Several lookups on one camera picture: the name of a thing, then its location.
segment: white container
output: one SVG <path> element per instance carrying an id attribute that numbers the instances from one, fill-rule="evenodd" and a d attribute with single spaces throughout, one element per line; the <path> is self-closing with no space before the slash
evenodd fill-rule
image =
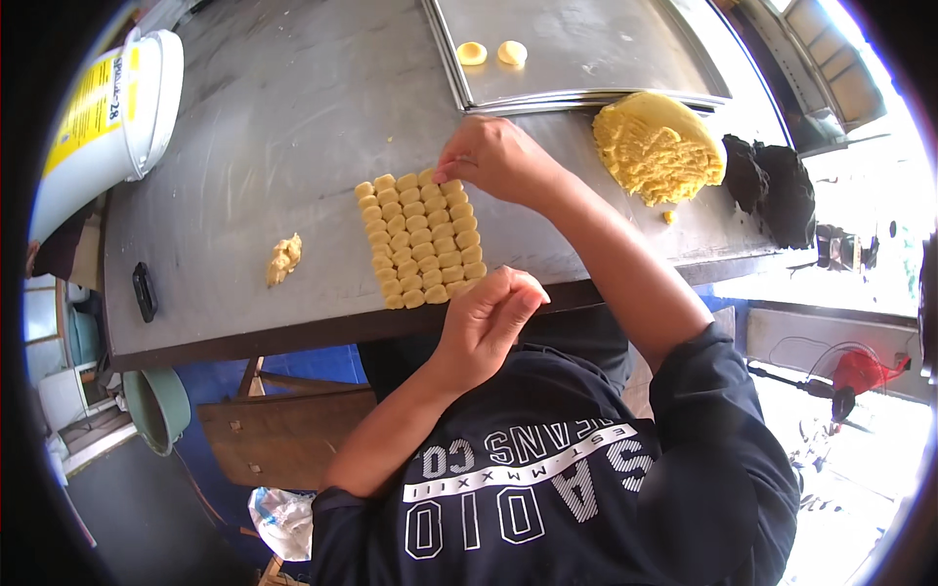
<path id="1" fill-rule="evenodd" d="M 136 28 L 85 72 L 46 159 L 30 240 L 43 242 L 108 188 L 144 178 L 173 136 L 182 77 L 179 37 L 140 38 Z"/>

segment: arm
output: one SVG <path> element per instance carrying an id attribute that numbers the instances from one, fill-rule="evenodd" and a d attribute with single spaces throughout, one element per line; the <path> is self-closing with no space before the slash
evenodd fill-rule
<path id="1" fill-rule="evenodd" d="M 550 299 L 540 283 L 506 266 L 457 290 L 433 356 L 358 424 L 329 463 L 320 490 L 379 495 L 443 411 L 498 371 L 542 303 Z"/>
<path id="2" fill-rule="evenodd" d="M 713 321 L 700 298 L 627 219 L 507 120 L 463 120 L 433 180 L 456 178 L 550 220 L 580 255 L 653 371 L 674 347 Z"/>

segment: person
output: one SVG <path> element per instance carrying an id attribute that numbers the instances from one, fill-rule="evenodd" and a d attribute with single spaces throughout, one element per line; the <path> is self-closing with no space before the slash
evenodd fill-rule
<path id="1" fill-rule="evenodd" d="M 505 119 L 463 120 L 433 176 L 452 179 L 539 212 L 576 249 L 606 308 L 569 333 L 614 320 L 655 373 L 655 421 L 618 396 L 626 361 L 610 376 L 524 341 L 551 300 L 502 266 L 455 292 L 422 363 L 390 361 L 392 391 L 372 380 L 385 380 L 370 360 L 380 353 L 359 345 L 380 402 L 313 502 L 312 583 L 776 584 L 797 485 L 744 361 L 700 298 Z M 610 338 L 623 348 L 624 335 Z"/>

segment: stainless steel table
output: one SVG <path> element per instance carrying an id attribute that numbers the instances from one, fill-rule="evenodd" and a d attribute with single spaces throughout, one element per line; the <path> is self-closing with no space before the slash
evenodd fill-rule
<path id="1" fill-rule="evenodd" d="M 707 4 L 685 5 L 734 96 L 723 131 L 785 143 L 773 102 Z M 118 370 L 283 353 L 439 326 L 445 308 L 381 311 L 353 187 L 430 167 L 459 124 L 415 0 L 218 2 L 178 30 L 186 51 L 173 139 L 144 181 L 114 189 L 104 245 L 106 321 Z M 693 284 L 803 255 L 777 254 L 725 188 L 705 188 L 667 227 L 595 155 L 592 114 L 515 122 L 631 218 Z M 556 308 L 599 298 L 545 219 L 468 188 L 485 258 L 553 284 Z M 299 233 L 303 259 L 268 289 L 265 264 Z M 159 313 L 144 323 L 131 273 L 149 266 Z"/>

